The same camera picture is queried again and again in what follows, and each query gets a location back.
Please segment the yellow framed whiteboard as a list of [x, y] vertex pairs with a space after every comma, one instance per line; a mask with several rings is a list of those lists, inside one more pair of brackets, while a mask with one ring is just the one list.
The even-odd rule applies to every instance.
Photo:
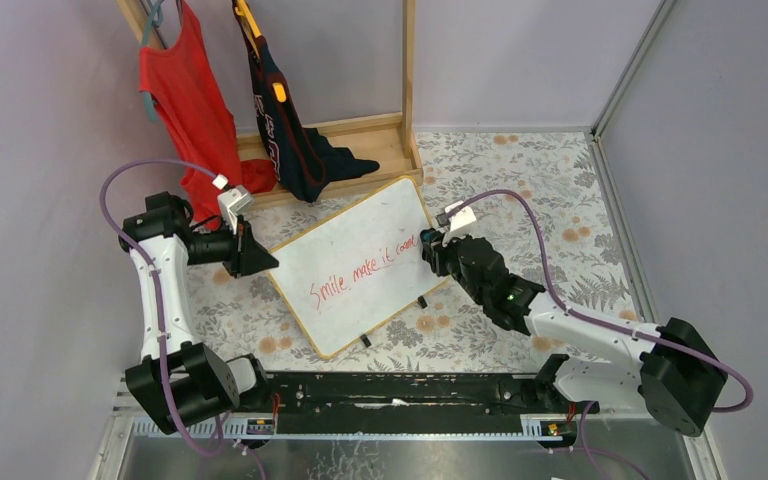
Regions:
[[270, 281], [322, 358], [438, 288], [421, 257], [430, 228], [420, 188], [400, 177], [273, 249]]

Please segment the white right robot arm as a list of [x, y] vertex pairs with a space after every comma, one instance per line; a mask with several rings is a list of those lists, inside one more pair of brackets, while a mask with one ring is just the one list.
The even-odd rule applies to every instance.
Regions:
[[560, 340], [601, 359], [600, 365], [563, 360], [550, 367], [563, 398], [642, 406], [671, 430], [701, 435], [727, 374], [711, 365], [716, 356], [692, 324], [678, 318], [637, 324], [595, 311], [585, 321], [560, 307], [545, 286], [511, 273], [484, 238], [445, 241], [440, 231], [426, 229], [420, 244], [431, 271], [455, 280], [495, 326]]

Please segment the blue whiteboard eraser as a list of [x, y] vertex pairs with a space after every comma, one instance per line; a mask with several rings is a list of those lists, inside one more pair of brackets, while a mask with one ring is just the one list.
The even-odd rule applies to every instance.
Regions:
[[426, 229], [420, 233], [420, 240], [423, 243], [431, 243], [439, 237], [439, 232], [435, 229]]

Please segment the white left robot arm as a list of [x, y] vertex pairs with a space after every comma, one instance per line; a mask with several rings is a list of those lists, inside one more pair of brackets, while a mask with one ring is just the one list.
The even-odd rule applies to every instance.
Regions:
[[225, 361], [197, 339], [185, 271], [219, 263], [234, 278], [278, 267], [278, 260], [239, 216], [236, 224], [201, 232], [188, 201], [169, 192], [149, 196], [143, 213], [124, 220], [119, 242], [137, 270], [143, 303], [139, 363], [126, 370], [130, 394], [164, 434], [228, 411], [251, 411], [271, 395], [252, 354]]

